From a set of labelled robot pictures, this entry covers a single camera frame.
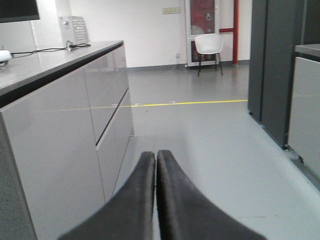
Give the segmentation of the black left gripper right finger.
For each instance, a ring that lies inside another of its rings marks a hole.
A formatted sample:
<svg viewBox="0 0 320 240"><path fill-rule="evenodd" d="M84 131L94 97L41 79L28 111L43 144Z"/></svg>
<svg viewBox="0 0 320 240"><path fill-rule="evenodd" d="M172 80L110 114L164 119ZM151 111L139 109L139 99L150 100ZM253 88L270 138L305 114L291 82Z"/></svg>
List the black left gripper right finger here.
<svg viewBox="0 0 320 240"><path fill-rule="evenodd" d="M213 204L169 150L157 153L156 200L163 240L263 240Z"/></svg>

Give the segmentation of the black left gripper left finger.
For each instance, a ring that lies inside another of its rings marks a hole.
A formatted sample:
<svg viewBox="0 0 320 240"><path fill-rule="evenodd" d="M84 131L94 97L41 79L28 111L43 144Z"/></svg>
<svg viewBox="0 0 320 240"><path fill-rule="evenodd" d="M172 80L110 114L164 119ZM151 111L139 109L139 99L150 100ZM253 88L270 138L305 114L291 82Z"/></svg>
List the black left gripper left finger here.
<svg viewBox="0 0 320 240"><path fill-rule="evenodd" d="M142 152L123 186L99 211L61 240L150 240L153 237L155 154Z"/></svg>

